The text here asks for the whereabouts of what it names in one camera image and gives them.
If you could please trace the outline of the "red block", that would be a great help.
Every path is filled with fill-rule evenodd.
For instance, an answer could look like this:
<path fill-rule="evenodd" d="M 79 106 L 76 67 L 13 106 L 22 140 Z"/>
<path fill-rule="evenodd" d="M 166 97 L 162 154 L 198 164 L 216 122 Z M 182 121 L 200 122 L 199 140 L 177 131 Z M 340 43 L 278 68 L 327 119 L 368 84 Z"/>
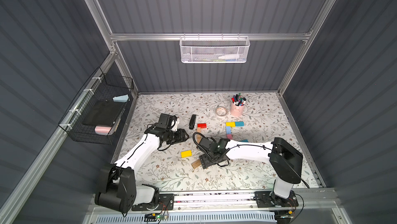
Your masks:
<path fill-rule="evenodd" d="M 198 123 L 197 127 L 201 128 L 201 129 L 205 129 L 205 128 L 207 128 L 207 124 L 206 123 Z"/>

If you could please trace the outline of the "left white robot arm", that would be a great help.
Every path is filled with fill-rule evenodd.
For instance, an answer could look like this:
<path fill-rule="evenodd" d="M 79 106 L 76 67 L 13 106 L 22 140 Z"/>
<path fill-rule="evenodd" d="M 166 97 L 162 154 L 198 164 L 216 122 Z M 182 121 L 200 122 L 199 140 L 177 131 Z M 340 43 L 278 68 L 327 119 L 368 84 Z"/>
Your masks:
<path fill-rule="evenodd" d="M 136 182 L 136 173 L 161 146 L 187 141 L 190 136 L 178 127 L 177 116 L 162 113 L 147 127 L 142 139 L 122 158 L 106 164 L 99 173 L 95 204 L 126 215 L 133 207 L 154 209 L 159 205 L 159 188 Z"/>

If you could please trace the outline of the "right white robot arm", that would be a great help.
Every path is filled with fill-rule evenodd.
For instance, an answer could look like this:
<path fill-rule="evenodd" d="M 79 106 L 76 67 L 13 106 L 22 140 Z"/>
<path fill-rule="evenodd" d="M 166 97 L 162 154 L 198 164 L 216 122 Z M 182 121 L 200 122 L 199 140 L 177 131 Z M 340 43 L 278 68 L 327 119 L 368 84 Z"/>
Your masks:
<path fill-rule="evenodd" d="M 204 169 L 218 165 L 226 167 L 231 160 L 248 160 L 270 164 L 276 172 L 273 190 L 255 194 L 258 207 L 299 206 L 292 188 L 301 183 L 303 154 L 286 140 L 276 137 L 272 142 L 249 143 L 231 139 L 202 137 L 200 142 L 193 138 L 197 148 L 203 152 L 200 156 Z"/>

